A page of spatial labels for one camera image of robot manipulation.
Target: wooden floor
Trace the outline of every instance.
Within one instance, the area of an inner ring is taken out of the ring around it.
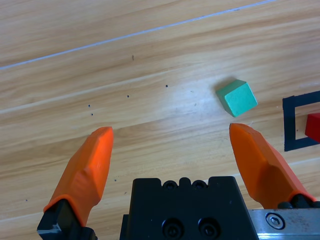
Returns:
[[[88,221],[100,240],[119,239],[135,178],[232,175],[247,207],[261,207],[240,177],[229,123],[260,131],[320,198],[320,145],[284,152],[282,110],[283,98],[320,90],[319,13],[318,0],[1,3],[0,239],[40,239],[69,158],[102,126],[115,139]],[[215,94],[234,79],[259,102],[238,118]],[[297,137],[319,108],[297,108]]]

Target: green cube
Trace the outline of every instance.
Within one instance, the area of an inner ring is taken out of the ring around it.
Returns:
[[[258,105],[256,97],[246,81],[235,80],[219,89],[216,94],[224,109],[233,117],[238,117]]]

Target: cube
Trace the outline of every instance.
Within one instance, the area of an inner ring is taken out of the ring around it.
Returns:
[[[235,80],[219,89],[218,95],[224,109],[233,117],[237,117],[256,107],[258,102],[246,81]]]
[[[320,143],[320,113],[308,114],[305,135]]]

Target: red block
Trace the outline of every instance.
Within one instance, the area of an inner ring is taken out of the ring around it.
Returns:
[[[320,143],[320,113],[308,114],[304,134]]]

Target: black tape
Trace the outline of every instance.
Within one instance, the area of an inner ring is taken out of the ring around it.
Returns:
[[[290,96],[282,100],[284,123],[284,151],[288,152],[319,144],[310,137],[296,139],[296,107],[320,102],[320,91],[299,96]]]

